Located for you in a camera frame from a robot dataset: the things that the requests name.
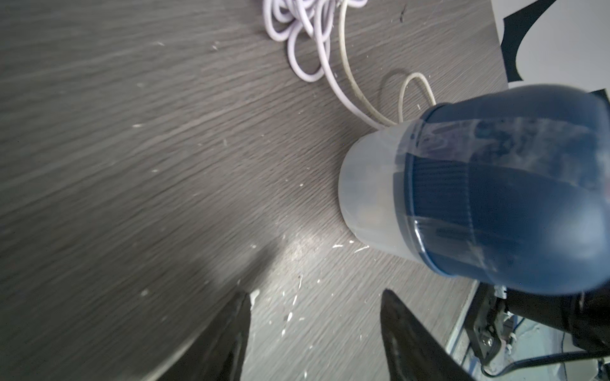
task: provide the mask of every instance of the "white debris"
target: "white debris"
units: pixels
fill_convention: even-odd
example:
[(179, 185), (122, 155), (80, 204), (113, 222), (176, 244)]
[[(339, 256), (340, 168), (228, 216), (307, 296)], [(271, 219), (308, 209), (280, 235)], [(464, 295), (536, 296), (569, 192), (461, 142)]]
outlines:
[(256, 290), (250, 293), (250, 311), (254, 308), (254, 303), (256, 303), (256, 298), (260, 295), (260, 290), (257, 288)]
[(370, 246), (369, 246), (369, 245), (366, 245), (366, 246), (361, 247), (360, 249), (358, 249), (358, 250), (356, 250), (356, 251), (354, 251), (354, 252), (359, 252), (359, 251), (362, 251), (362, 250), (364, 250), (364, 249), (368, 249), (368, 248), (370, 248)]

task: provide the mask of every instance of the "white cable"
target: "white cable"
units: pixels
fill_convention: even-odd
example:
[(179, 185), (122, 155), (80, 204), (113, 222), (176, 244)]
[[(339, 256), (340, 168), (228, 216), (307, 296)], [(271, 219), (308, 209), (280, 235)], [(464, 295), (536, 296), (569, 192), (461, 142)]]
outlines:
[[(341, 3), (341, 11), (339, 16), (339, 48), (341, 52), (341, 61), (343, 63), (343, 69), (345, 70), (348, 80), (350, 81), (351, 88), (356, 97), (360, 99), (362, 103), (364, 103), (366, 108), (375, 118), (386, 125), (392, 126), (396, 123), (379, 113), (373, 107), (373, 105), (370, 104), (368, 99), (358, 87), (358, 84), (352, 75), (347, 58), (347, 51), (345, 49), (345, 15), (347, 7), (361, 8), (367, 4), (367, 1), (368, 0), (343, 0)], [(337, 84), (334, 73), (331, 70), (329, 63), (331, 46), (330, 35), (332, 31), (332, 21), (334, 19), (336, 4), (336, 0), (263, 0), (263, 18), (265, 20), (265, 29), (267, 30), (269, 37), (271, 37), (273, 40), (287, 41), (288, 61), (292, 67), (292, 70), (299, 78), (307, 82), (315, 82), (323, 76), (326, 76), (326, 80), (330, 84), (332, 90), (349, 111), (353, 112), (369, 126), (375, 129), (382, 129), (385, 127), (384, 125), (372, 120), (345, 96)], [(273, 27), (273, 18), (278, 20), (280, 23), (290, 24), (284, 30), (278, 32)], [(320, 67), (313, 74), (305, 73), (296, 61), (295, 43), (298, 34), (302, 30), (305, 30), (305, 32), (314, 39), (318, 50)], [(424, 83), (431, 104), (436, 104), (434, 95), (432, 94), (432, 89), (430, 89), (430, 85), (426, 80), (426, 77), (421, 73), (412, 73), (403, 82), (403, 86), (401, 87), (401, 91), (399, 93), (399, 123), (403, 122), (404, 92), (409, 84), (409, 81), (413, 78), (418, 78)]]

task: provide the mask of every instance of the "black cable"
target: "black cable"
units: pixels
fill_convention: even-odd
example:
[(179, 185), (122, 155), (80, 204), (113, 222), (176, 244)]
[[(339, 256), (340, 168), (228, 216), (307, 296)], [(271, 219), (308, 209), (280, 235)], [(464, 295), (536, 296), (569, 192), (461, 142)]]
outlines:
[(610, 356), (610, 351), (558, 353), (554, 355), (540, 356), (534, 358), (527, 358), (526, 360), (515, 361), (506, 368), (502, 369), (498, 374), (487, 373), (483, 368), (483, 364), (481, 364), (481, 372), (486, 377), (492, 379), (495, 377), (503, 376), (510, 372), (514, 372), (518, 369), (533, 368), (536, 366), (552, 365), (557, 363), (566, 363), (568, 361), (590, 360), (592, 358), (603, 358), (606, 356)]
[(514, 330), (512, 330), (512, 331), (513, 331), (513, 332), (516, 332), (516, 331), (517, 331), (517, 329), (518, 329), (518, 328), (521, 326), (521, 324), (523, 324), (524, 320), (525, 320), (525, 318), (521, 318), (521, 321), (517, 323), (517, 325), (515, 326), (515, 329), (514, 329)]
[[(564, 332), (564, 336), (561, 338), (561, 353), (564, 352), (564, 341), (565, 341), (565, 332)], [(565, 381), (568, 381), (568, 369), (565, 367), (565, 364), (564, 364), (564, 376), (565, 376)]]

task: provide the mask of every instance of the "gray wood-grain table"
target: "gray wood-grain table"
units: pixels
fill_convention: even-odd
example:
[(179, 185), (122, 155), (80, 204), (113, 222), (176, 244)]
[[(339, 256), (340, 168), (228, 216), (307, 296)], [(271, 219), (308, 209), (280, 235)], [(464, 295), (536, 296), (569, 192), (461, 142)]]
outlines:
[[(261, 290), (243, 380), (387, 380), (384, 288), (447, 343), (472, 281), (356, 252), (337, 176), (371, 130), (262, 25), (253, 0), (3, 1), (2, 380), (142, 379), (237, 288)], [(371, 1), (347, 47), (393, 119), (410, 71), (440, 102), (506, 88), (487, 0)]]

